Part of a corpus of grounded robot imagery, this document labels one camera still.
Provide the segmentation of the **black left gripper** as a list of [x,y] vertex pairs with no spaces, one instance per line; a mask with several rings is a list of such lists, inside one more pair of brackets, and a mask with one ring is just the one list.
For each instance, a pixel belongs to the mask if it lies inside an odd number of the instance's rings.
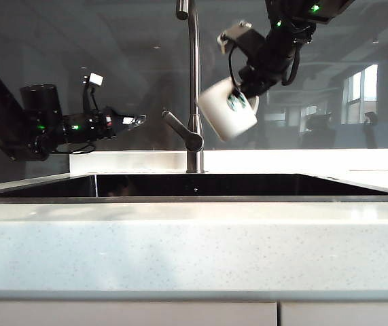
[[91,139],[111,139],[124,130],[132,130],[147,120],[146,115],[125,116],[113,107],[106,106],[102,110],[92,109],[90,122]]

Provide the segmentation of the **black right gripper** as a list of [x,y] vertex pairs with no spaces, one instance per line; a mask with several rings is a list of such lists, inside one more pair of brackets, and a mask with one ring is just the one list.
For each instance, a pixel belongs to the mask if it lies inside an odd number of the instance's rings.
[[234,101],[248,103],[248,99],[261,96],[282,80],[283,68],[279,65],[264,63],[258,66],[246,64],[239,70],[241,83],[234,87],[231,97]]

